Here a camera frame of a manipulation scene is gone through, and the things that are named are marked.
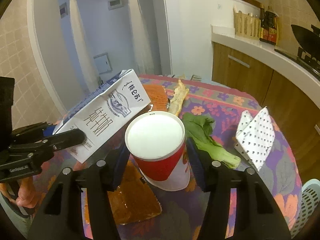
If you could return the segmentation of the person left hand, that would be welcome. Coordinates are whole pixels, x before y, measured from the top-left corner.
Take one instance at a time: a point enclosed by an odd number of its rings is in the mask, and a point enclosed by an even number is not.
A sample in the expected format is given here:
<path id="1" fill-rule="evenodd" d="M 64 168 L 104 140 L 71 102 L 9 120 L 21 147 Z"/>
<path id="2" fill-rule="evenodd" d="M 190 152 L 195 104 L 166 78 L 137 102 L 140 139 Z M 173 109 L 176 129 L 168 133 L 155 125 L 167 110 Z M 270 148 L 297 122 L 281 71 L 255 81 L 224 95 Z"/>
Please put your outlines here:
<path id="1" fill-rule="evenodd" d="M 26 207 L 29 209 L 34 208 L 40 200 L 40 195 L 36 192 L 33 177 L 24 178 L 21 180 L 18 197 L 14 200 L 8 193 L 7 184 L 1 183 L 1 193 L 8 198 L 12 204 L 17 206 Z"/>

